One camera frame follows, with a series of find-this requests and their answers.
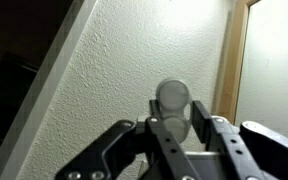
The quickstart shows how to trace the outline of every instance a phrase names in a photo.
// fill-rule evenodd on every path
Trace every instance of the black metal arm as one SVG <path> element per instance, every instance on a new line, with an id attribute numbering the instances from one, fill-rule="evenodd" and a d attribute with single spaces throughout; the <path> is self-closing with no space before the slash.
<path id="1" fill-rule="evenodd" d="M 212 118 L 192 103 L 192 126 L 208 154 L 185 154 L 150 101 L 145 122 L 121 120 L 70 161 L 55 179 L 116 179 L 136 154 L 145 153 L 149 169 L 141 180 L 288 179 L 288 138 L 254 123 L 238 128 Z"/>

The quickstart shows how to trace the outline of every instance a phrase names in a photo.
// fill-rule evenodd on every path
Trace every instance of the bolt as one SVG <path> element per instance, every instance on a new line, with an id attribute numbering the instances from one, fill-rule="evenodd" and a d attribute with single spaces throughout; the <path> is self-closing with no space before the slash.
<path id="1" fill-rule="evenodd" d="M 124 125 L 124 126 L 127 126 L 127 127 L 131 127 L 131 126 L 132 126 L 132 124 L 129 123 L 129 122 L 125 122 L 125 123 L 123 123 L 123 125 Z"/>
<path id="2" fill-rule="evenodd" d="M 91 175 L 91 180 L 102 180 L 104 177 L 105 175 L 102 171 L 95 171 Z"/>
<path id="3" fill-rule="evenodd" d="M 223 120 L 223 119 L 216 118 L 216 122 L 222 123 L 222 122 L 224 122 L 224 120 Z"/>
<path id="4" fill-rule="evenodd" d="M 191 177 L 191 176 L 184 176 L 182 178 L 182 180 L 195 180 L 195 178 Z"/>
<path id="5" fill-rule="evenodd" d="M 260 179 L 250 176 L 250 177 L 246 178 L 246 180 L 260 180 Z"/>
<path id="6" fill-rule="evenodd" d="M 79 180 L 81 179 L 81 173 L 74 171 L 68 174 L 67 180 Z"/>

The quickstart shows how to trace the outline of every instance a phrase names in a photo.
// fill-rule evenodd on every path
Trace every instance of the white wall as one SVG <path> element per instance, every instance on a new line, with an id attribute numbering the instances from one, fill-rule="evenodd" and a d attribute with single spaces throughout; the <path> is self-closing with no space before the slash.
<path id="1" fill-rule="evenodd" d="M 18 179 L 52 179 L 118 119 L 147 113 L 166 77 L 186 80 L 210 110 L 234 2 L 98 0 Z M 184 146 L 202 149 L 192 132 Z"/>
<path id="2" fill-rule="evenodd" d="M 288 0 L 251 7 L 236 121 L 288 136 Z"/>

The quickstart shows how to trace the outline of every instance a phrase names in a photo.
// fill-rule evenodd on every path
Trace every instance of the screw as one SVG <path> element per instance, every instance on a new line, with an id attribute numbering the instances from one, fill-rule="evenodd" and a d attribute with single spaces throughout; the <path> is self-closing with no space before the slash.
<path id="1" fill-rule="evenodd" d="M 74 171 L 68 174 L 67 180 L 79 180 L 81 179 L 81 173 Z"/>
<path id="2" fill-rule="evenodd" d="M 256 128 L 256 124 L 254 124 L 252 122 L 246 122 L 245 126 L 250 128 L 250 129 L 255 129 Z"/>
<path id="3" fill-rule="evenodd" d="M 216 122 L 222 123 L 222 122 L 224 122 L 224 120 L 217 118 L 217 119 L 216 119 Z"/>
<path id="4" fill-rule="evenodd" d="M 184 176 L 182 178 L 182 180 L 195 180 L 195 178 L 191 177 L 191 176 Z"/>
<path id="5" fill-rule="evenodd" d="M 229 123 L 229 121 L 228 121 L 225 117 L 223 117 L 223 116 L 214 116 L 214 115 L 213 115 L 212 118 L 213 118 L 213 119 L 222 119 L 223 122 L 226 121 L 226 122 Z"/>
<path id="6" fill-rule="evenodd" d="M 125 123 L 123 123 L 123 125 L 124 125 L 124 126 L 127 126 L 127 127 L 131 127 L 131 126 L 132 126 L 132 124 L 129 123 L 129 122 L 125 122 Z"/>
<path id="7" fill-rule="evenodd" d="M 104 177 L 105 175 L 102 171 L 95 171 L 91 175 L 91 180 L 102 180 Z"/>
<path id="8" fill-rule="evenodd" d="M 250 176 L 250 177 L 246 178 L 246 180 L 260 180 L 260 179 Z"/>

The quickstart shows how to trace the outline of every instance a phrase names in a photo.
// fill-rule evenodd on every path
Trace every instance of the wooden door frame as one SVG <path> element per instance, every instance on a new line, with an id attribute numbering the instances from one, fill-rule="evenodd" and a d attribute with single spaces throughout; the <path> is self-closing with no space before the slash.
<path id="1" fill-rule="evenodd" d="M 235 123 L 238 90 L 240 86 L 243 62 L 244 44 L 248 23 L 249 10 L 260 0 L 237 0 L 231 24 L 227 55 L 224 62 L 224 76 L 222 87 L 219 87 L 219 99 L 216 102 L 216 114 L 227 118 L 231 124 Z"/>

